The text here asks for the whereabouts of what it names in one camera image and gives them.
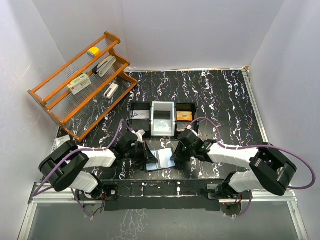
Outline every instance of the black marble table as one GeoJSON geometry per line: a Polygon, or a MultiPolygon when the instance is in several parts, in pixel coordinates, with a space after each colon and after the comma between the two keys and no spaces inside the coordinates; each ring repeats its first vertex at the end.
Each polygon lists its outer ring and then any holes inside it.
{"type": "MultiPolygon", "coordinates": [[[[258,122],[249,98],[241,70],[153,71],[132,72],[138,85],[131,91],[98,126],[89,133],[81,145],[106,147],[116,132],[119,121],[127,120],[131,102],[194,102],[198,116],[213,120],[219,127],[225,144],[255,145],[263,141],[258,122]]],[[[217,132],[207,121],[199,124],[200,137],[217,138],[217,132]]],[[[163,137],[147,141],[151,150],[175,147],[176,139],[163,137]]],[[[245,171],[226,163],[209,163],[191,160],[176,167],[145,172],[132,160],[116,161],[111,168],[87,169],[101,180],[223,180],[230,172],[245,171]]]]}

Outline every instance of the open box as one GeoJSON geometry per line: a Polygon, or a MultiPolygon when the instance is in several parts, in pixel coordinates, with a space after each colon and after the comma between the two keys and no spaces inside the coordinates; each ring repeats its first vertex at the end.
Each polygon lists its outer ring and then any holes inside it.
{"type": "MultiPolygon", "coordinates": [[[[194,120],[198,116],[198,107],[195,102],[132,102],[128,125],[134,131],[144,130],[144,138],[177,138],[191,122],[178,120],[177,112],[190,112],[194,120]]],[[[195,121],[191,126],[198,132],[199,121],[195,121]]]]}

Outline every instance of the orange box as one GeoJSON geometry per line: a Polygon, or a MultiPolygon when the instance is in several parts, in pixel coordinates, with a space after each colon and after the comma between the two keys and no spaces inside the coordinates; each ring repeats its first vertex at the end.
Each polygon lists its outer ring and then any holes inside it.
{"type": "Polygon", "coordinates": [[[177,111],[176,112],[177,121],[192,121],[192,112],[191,111],[177,111]]]}

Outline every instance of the metal frame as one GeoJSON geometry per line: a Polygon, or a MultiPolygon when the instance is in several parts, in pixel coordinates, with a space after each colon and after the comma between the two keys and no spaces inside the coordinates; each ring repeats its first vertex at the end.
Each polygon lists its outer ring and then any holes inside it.
{"type": "MultiPolygon", "coordinates": [[[[245,81],[245,85],[247,87],[249,97],[253,106],[254,114],[256,116],[258,126],[262,135],[262,139],[265,142],[268,142],[268,137],[258,110],[258,106],[254,97],[254,93],[251,87],[251,82],[248,76],[247,71],[245,70],[244,67],[242,68],[195,68],[195,69],[175,69],[171,71],[209,71],[209,70],[241,70],[243,74],[243,78],[245,81]]],[[[48,188],[51,186],[50,184],[45,184],[43,187],[48,188]]],[[[295,192],[291,189],[288,189],[284,196],[276,196],[273,195],[267,191],[253,191],[253,202],[287,202],[288,208],[291,214],[291,218],[298,236],[299,240],[308,240],[308,234],[305,228],[305,225],[303,223],[302,217],[299,212],[299,208],[297,205],[297,198],[295,195],[295,192]]],[[[183,196],[172,196],[176,198],[183,198],[183,196]]],[[[234,200],[229,200],[229,199],[222,199],[220,200],[221,203],[228,203],[228,202],[234,202],[234,200]]],[[[36,214],[37,206],[38,204],[43,204],[43,203],[51,203],[51,204],[62,204],[62,203],[70,203],[70,204],[77,204],[76,201],[74,201],[74,196],[71,192],[71,189],[68,188],[64,191],[61,192],[56,192],[53,189],[50,189],[46,192],[44,192],[41,195],[38,195],[36,197],[32,197],[30,199],[26,215],[20,230],[20,234],[18,237],[18,240],[27,240],[29,237],[29,233],[32,227],[32,223],[36,214]]],[[[85,201],[86,204],[100,204],[101,201],[85,201]]]]}

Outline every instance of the shelf rack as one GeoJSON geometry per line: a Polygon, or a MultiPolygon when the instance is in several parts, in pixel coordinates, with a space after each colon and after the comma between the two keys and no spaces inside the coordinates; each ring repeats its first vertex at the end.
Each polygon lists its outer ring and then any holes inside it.
{"type": "Polygon", "coordinates": [[[119,37],[105,32],[45,81],[28,91],[58,126],[79,142],[138,83],[124,72],[130,62],[114,51],[114,47],[120,42],[119,37]],[[94,58],[87,54],[92,47],[100,49],[100,53],[94,58]],[[94,74],[94,66],[108,56],[115,56],[116,62],[113,66],[103,77],[94,74]],[[89,75],[91,85],[73,95],[67,85],[82,73],[89,75]],[[112,98],[107,99],[103,94],[112,83],[117,83],[119,87],[112,98]]]}

